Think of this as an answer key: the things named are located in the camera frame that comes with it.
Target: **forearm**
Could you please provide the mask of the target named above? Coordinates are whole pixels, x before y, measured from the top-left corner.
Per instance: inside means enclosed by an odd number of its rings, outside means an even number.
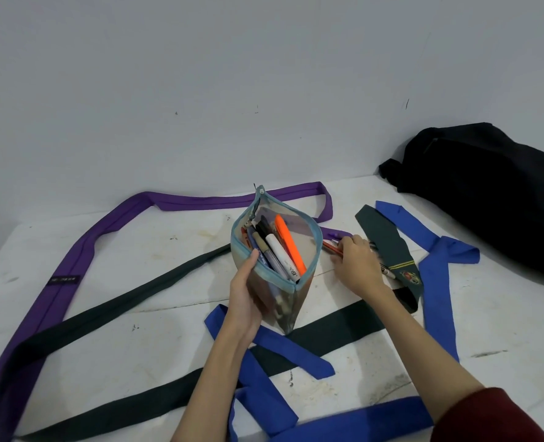
[[[484,387],[415,321],[390,288],[384,285],[380,294],[367,297],[373,298],[368,303],[384,323],[434,422],[461,399]]]
[[[225,440],[231,400],[246,350],[241,335],[225,321],[172,442]]]

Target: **orange highlighter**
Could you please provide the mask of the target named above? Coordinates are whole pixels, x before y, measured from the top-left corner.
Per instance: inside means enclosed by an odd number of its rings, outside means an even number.
[[[280,235],[280,237],[282,237],[282,240],[286,245],[286,251],[288,252],[288,255],[294,262],[294,265],[297,267],[298,274],[302,276],[307,271],[307,268],[305,267],[305,264],[301,257],[301,253],[298,252],[298,248],[294,243],[292,236],[290,235],[288,226],[286,226],[286,222],[284,222],[284,219],[282,218],[282,216],[280,216],[280,214],[276,215],[276,218],[274,219],[274,225],[276,225],[276,231],[278,231],[278,234]]]

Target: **table surface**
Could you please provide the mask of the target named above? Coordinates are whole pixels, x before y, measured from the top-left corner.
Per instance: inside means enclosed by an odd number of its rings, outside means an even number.
[[[477,265],[452,264],[450,294],[460,362],[487,386],[504,388],[544,429],[544,277],[483,243],[426,200],[401,195],[378,177],[326,183],[334,217],[326,226],[363,234],[354,215],[376,200],[403,205],[439,235],[481,250]],[[318,214],[324,198],[291,205]],[[161,212],[150,208],[121,231],[101,237],[67,317],[101,304],[229,242],[242,209]],[[105,213],[19,225],[0,250],[0,354],[71,245]],[[425,252],[403,236],[415,261]],[[25,434],[106,402],[165,384],[201,367],[212,340],[203,319],[225,304],[236,268],[229,254],[47,358],[18,426]],[[335,278],[325,252],[296,327],[355,302]],[[419,309],[415,319],[422,322]],[[324,357],[335,376],[316,381],[300,368],[272,377],[300,422],[417,394],[386,331]],[[242,440],[264,440],[236,405]],[[172,436],[183,409],[94,442],[158,441]],[[430,430],[400,440],[427,441]]]

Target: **yellow stripe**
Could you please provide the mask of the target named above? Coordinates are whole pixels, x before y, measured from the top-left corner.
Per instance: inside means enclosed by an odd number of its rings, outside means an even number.
[[[388,267],[388,268],[390,270],[396,270],[396,269],[399,269],[399,268],[408,267],[409,265],[415,265],[415,261],[410,260],[409,262],[403,262],[403,263],[400,263],[398,265],[393,265],[392,267]]]

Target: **white wall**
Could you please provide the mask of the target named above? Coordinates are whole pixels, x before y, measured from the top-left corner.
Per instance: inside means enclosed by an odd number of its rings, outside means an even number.
[[[544,150],[544,0],[0,0],[0,245],[141,190],[370,174],[474,121]]]

